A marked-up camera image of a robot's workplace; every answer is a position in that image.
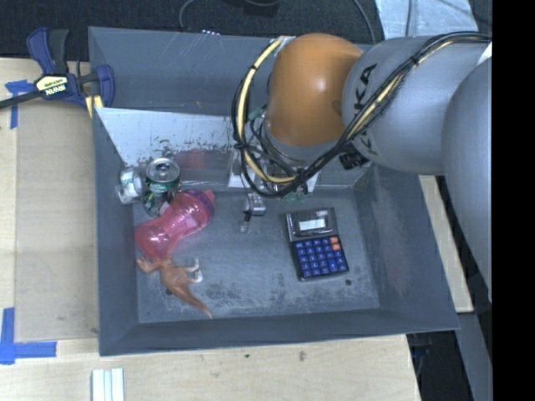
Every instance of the aluminum can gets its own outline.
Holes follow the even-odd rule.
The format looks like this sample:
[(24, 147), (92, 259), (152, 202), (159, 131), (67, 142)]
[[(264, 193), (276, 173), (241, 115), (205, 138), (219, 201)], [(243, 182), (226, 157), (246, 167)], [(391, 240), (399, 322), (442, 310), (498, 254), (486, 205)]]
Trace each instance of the aluminum can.
[(146, 171), (147, 190), (143, 205), (151, 216), (159, 216), (167, 203), (175, 197), (180, 185), (181, 169), (166, 157), (153, 160)]
[(117, 196), (123, 204), (137, 201), (143, 193), (143, 181), (134, 168), (126, 168), (120, 173), (120, 185), (115, 187)]

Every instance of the calculator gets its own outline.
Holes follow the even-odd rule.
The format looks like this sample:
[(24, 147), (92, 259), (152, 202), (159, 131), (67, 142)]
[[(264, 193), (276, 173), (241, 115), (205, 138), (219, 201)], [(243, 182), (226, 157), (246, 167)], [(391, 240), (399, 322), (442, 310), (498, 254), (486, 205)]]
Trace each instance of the calculator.
[(334, 277), (349, 271), (334, 208), (286, 215), (293, 264), (300, 281)]

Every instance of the blue calculator button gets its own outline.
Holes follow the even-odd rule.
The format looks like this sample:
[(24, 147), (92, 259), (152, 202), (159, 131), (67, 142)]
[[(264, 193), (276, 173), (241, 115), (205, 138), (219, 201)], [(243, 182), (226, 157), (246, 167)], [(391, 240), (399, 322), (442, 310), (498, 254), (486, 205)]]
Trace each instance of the blue calculator button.
[(338, 271), (338, 266), (336, 265), (336, 260), (334, 260), (334, 259), (329, 260), (329, 269), (332, 272), (337, 272)]

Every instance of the toy dinosaur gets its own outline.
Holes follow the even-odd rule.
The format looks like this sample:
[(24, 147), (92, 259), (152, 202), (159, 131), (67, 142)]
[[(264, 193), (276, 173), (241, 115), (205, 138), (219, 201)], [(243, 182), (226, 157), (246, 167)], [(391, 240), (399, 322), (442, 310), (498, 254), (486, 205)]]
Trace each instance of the toy dinosaur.
[[(211, 313), (208, 308), (200, 301), (193, 297), (188, 290), (187, 284), (198, 283), (202, 281), (202, 273), (199, 269), (199, 260), (195, 259), (195, 264), (192, 267), (176, 266), (173, 263), (171, 256), (167, 256), (160, 261), (147, 261), (144, 257), (136, 260), (140, 269), (145, 273), (151, 273), (155, 270), (160, 270), (161, 283), (172, 294), (182, 299), (184, 302), (198, 307), (206, 315), (211, 318)], [(188, 273), (195, 272), (193, 278), (188, 277)]]

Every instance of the black floor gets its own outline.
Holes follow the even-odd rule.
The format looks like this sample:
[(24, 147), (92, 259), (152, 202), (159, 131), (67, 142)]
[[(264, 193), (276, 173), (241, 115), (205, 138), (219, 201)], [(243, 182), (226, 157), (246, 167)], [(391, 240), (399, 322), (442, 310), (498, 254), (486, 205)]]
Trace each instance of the black floor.
[[(88, 26), (181, 31), (179, 14), (188, 0), (0, 0), (0, 56), (28, 57), (26, 37), (36, 28), (67, 28), (67, 60), (87, 61)], [(271, 3), (276, 0), (260, 0)], [(374, 0), (358, 0), (377, 40), (383, 38)], [(481, 32), (492, 33), (492, 0), (469, 0)], [(332, 33), (371, 43), (362, 15), (351, 0), (282, 0), (259, 7), (244, 0), (201, 0), (184, 11), (186, 31), (270, 36)], [(471, 272), (470, 263), (465, 268)], [(482, 320), (487, 333), (489, 312)], [(470, 401), (455, 333), (409, 336), (424, 401)], [(492, 352), (492, 337), (489, 335)]]

